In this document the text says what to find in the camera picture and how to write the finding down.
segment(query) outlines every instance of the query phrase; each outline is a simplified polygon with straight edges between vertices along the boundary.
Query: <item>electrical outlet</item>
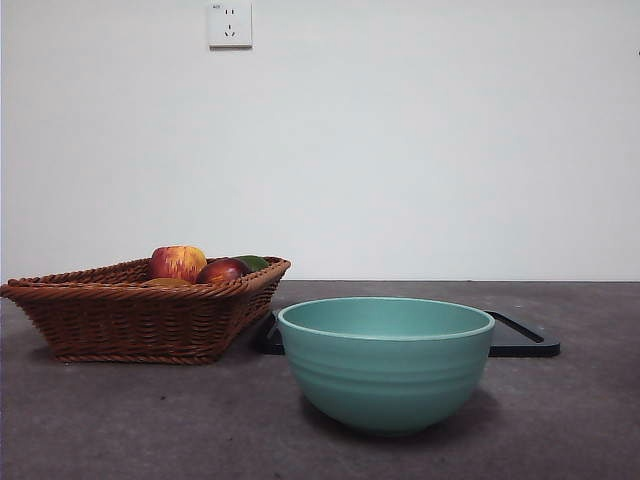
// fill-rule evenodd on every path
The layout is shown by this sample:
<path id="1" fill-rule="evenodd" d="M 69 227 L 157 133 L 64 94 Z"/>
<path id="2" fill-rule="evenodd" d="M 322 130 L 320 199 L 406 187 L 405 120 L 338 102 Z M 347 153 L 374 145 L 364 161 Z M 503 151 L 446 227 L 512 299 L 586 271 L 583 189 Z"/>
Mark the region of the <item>electrical outlet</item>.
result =
<path id="1" fill-rule="evenodd" d="M 251 48 L 250 0 L 212 1 L 208 13 L 209 48 Z"/>

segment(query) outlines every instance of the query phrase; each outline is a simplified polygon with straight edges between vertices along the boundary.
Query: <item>black tray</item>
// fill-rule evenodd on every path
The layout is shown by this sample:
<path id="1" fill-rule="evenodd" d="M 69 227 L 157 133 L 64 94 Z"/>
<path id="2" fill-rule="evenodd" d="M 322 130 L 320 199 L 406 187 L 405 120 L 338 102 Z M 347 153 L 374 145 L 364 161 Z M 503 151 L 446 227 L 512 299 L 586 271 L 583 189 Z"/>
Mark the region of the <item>black tray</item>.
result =
<path id="1" fill-rule="evenodd" d="M 546 332 L 500 313 L 487 313 L 496 319 L 490 357 L 553 357 L 560 353 L 560 342 Z M 282 337 L 273 313 L 260 320 L 254 346 L 261 353 L 284 355 Z"/>

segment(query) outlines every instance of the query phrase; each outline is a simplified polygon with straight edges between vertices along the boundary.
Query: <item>woven basket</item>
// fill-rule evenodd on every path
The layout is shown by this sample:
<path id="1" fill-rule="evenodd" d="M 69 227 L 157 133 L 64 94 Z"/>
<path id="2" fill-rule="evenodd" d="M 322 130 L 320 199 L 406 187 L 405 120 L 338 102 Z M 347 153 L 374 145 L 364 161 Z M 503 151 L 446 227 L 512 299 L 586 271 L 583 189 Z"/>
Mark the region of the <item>woven basket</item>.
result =
<path id="1" fill-rule="evenodd" d="M 146 258 L 12 279 L 0 296 L 24 310 L 63 362 L 205 364 L 268 313 L 291 263 L 266 259 L 268 267 L 213 286 L 142 285 L 149 279 Z"/>

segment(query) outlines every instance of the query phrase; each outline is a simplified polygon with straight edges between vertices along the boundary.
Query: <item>green fruit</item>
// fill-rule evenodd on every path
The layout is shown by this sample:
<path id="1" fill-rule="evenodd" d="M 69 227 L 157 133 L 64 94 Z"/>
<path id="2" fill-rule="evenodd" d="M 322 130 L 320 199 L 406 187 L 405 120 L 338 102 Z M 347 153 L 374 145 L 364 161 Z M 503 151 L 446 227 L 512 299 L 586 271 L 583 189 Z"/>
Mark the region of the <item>green fruit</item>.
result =
<path id="1" fill-rule="evenodd" d="M 244 262 L 247 267 L 251 269 L 251 272 L 257 272 L 258 270 L 262 270 L 263 268 L 269 266 L 269 262 L 267 262 L 262 257 L 258 257 L 257 255 L 240 255 L 239 257 L 233 258 Z"/>

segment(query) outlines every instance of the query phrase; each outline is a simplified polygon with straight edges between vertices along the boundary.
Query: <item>bowl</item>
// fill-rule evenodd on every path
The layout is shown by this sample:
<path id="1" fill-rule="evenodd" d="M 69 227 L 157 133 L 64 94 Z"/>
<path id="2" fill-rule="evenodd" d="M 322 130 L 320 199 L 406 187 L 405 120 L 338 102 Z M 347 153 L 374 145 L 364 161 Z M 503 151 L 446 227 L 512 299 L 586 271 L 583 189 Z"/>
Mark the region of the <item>bowl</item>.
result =
<path id="1" fill-rule="evenodd" d="M 416 298 L 330 298 L 278 314 L 307 399 L 339 422 L 387 436 L 421 431 L 465 403 L 494 325 L 481 310 Z"/>

